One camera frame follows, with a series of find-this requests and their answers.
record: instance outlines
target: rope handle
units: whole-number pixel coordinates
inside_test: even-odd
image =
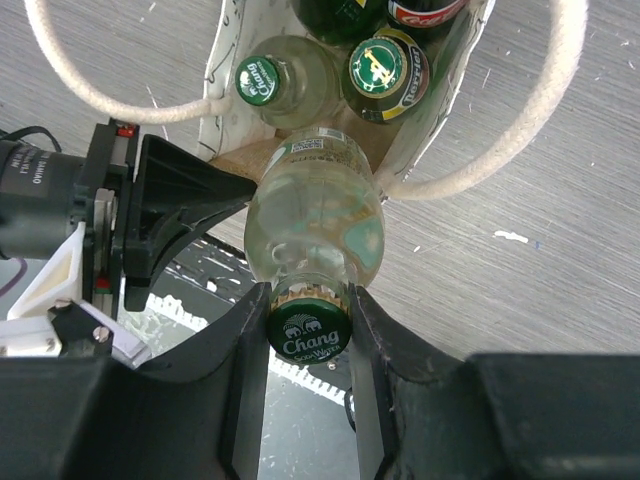
[[[389,168],[376,172],[384,193],[396,200],[433,200],[474,187],[524,150],[549,120],[574,74],[587,28],[587,0],[551,0],[551,33],[538,83],[513,124],[483,155],[443,177],[403,182]]]
[[[139,125],[162,125],[229,111],[231,99],[201,99],[176,107],[146,108],[118,102],[91,85],[64,53],[51,23],[46,0],[25,0],[27,18],[38,46],[64,84],[96,110],[117,120]]]

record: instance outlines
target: elephant logo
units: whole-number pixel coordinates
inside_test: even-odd
[[[307,320],[304,324],[304,328],[307,332],[315,332],[322,328],[322,324],[314,318],[313,320]]]
[[[302,330],[300,330],[300,328],[296,327],[295,325],[285,325],[284,334],[287,336],[287,338],[299,337],[300,335],[302,335]]]

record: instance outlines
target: gray wood surface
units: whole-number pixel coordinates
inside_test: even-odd
[[[104,92],[146,106],[151,95],[161,106],[200,95],[218,0],[158,0],[152,12],[147,0],[51,3],[66,48]],[[580,71],[533,145],[472,191],[385,206],[388,246],[371,291],[454,354],[639,350],[640,5],[591,3]],[[20,0],[2,2],[0,18],[0,128],[46,125],[67,151],[84,153],[104,118],[51,71]],[[515,118],[548,25],[545,1],[498,0],[449,123],[413,178],[467,162]],[[187,122],[167,133],[193,148],[197,128]],[[240,246],[242,218],[216,234]],[[499,230],[530,242],[494,237]]]

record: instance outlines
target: soda bottle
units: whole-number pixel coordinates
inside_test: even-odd
[[[319,41],[351,47],[386,21],[387,0],[291,0],[300,23]]]
[[[469,0],[389,0],[389,24],[409,33],[421,47],[446,36]]]
[[[348,284],[368,286],[384,252],[380,200],[356,142],[320,127],[282,142],[249,206],[244,247],[256,280],[273,286],[273,348],[302,364],[344,350]]]
[[[429,62],[406,33],[383,28],[351,52],[342,73],[349,107],[364,120],[391,123],[406,115],[429,85]]]
[[[236,89],[263,122],[282,129],[307,127],[341,105],[336,62],[308,38],[271,37],[240,62]]]

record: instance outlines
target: green bottle cap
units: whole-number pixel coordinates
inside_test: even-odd
[[[396,42],[374,37],[354,49],[349,72],[360,93],[372,98],[386,97],[402,85],[407,75],[407,61]]]
[[[278,70],[266,57],[247,57],[236,71],[236,88],[242,99],[257,107],[274,99],[280,87]]]
[[[276,352],[304,365],[326,362],[351,338],[351,321],[336,304],[321,298],[294,298],[267,319],[267,338]]]

